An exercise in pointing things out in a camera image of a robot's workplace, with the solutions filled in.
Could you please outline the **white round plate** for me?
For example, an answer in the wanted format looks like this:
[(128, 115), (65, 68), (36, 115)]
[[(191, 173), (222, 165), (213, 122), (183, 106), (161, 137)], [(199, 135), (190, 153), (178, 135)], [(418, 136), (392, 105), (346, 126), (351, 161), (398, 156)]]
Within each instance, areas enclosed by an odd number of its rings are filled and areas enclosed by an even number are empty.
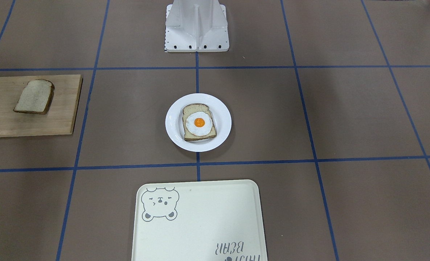
[(178, 147), (206, 152), (225, 142), (232, 129), (232, 118), (220, 99), (208, 94), (189, 94), (171, 105), (165, 127)]

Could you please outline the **plain bread slice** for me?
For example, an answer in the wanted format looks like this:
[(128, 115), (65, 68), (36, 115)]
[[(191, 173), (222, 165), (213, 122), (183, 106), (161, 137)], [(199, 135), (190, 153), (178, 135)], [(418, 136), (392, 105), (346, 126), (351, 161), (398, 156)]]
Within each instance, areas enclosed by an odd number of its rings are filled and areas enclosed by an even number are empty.
[(45, 115), (50, 109), (54, 96), (54, 84), (45, 79), (35, 79), (27, 83), (13, 111), (15, 113)]

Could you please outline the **bread slice under egg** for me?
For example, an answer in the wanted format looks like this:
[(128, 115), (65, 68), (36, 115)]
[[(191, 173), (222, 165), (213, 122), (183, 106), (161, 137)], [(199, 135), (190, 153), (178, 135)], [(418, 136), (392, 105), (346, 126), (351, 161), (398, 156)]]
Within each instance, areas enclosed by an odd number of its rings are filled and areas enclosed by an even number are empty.
[(209, 106), (194, 103), (182, 109), (185, 141), (199, 141), (217, 137), (213, 114)]

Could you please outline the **fried egg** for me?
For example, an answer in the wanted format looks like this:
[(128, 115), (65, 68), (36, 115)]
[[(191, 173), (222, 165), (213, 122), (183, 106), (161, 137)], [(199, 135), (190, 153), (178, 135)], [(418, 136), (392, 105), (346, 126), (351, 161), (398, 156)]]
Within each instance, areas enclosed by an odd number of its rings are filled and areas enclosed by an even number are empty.
[(203, 111), (190, 114), (185, 120), (185, 127), (194, 136), (206, 136), (213, 127), (212, 118)]

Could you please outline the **cream bear serving tray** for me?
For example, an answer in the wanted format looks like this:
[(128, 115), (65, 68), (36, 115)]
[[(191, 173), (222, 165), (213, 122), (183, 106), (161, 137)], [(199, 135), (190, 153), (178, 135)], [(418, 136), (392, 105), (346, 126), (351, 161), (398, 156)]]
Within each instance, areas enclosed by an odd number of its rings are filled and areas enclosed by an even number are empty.
[(258, 185), (241, 179), (141, 186), (131, 259), (268, 260)]

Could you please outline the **wooden cutting board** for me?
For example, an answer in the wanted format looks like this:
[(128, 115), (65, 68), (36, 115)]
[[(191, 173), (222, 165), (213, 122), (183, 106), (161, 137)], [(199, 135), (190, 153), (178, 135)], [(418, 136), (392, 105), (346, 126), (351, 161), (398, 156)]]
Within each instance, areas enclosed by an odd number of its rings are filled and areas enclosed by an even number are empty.
[(70, 135), (81, 75), (0, 76), (0, 137)]

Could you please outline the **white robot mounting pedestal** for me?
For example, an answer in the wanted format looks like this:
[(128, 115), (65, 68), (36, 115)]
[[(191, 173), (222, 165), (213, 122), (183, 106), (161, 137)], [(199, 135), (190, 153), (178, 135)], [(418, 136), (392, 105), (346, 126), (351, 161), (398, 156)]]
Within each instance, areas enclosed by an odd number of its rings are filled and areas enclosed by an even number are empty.
[(165, 14), (166, 52), (229, 50), (226, 7), (218, 0), (175, 0), (166, 6)]

